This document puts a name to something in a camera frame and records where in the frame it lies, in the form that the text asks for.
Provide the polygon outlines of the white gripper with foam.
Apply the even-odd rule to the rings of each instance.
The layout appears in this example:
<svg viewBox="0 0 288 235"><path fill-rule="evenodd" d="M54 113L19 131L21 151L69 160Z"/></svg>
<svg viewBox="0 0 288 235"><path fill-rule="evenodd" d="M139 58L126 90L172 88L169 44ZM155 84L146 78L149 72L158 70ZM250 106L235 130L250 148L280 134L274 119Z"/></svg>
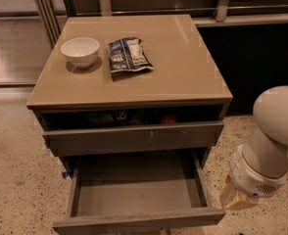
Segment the white gripper with foam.
<svg viewBox="0 0 288 235"><path fill-rule="evenodd" d="M222 207L230 211L250 209L260 198L272 197L285 183L286 177L273 179L260 175L245 161L240 145L231 156L229 171L220 193Z"/></svg>

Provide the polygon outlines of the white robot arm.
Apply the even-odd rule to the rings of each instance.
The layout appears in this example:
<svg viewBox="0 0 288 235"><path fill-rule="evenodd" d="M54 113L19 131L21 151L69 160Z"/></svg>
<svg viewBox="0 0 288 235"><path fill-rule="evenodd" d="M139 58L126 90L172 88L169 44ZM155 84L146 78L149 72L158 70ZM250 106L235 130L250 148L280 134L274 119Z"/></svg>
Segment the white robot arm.
<svg viewBox="0 0 288 235"><path fill-rule="evenodd" d="M232 154L220 194L226 210L240 211L272 197L288 174L288 86L263 92L253 107L256 129Z"/></svg>

